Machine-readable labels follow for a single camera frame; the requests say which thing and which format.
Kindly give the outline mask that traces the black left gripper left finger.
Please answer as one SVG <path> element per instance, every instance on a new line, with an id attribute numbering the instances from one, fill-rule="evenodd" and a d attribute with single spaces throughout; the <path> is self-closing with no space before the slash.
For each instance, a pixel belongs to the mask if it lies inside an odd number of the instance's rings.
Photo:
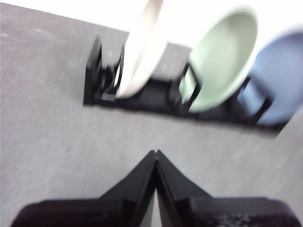
<path id="1" fill-rule="evenodd" d="M 154 196 L 155 151 L 98 198 L 45 200 L 24 206 L 13 227 L 138 227 Z"/>

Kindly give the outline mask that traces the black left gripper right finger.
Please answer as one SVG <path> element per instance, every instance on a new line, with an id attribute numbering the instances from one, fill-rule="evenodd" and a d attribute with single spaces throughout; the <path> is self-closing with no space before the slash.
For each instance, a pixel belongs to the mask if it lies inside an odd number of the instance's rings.
<path id="1" fill-rule="evenodd" d="M 266 197 L 213 197 L 160 151 L 155 153 L 157 196 L 164 227 L 300 227 L 284 201 Z"/>

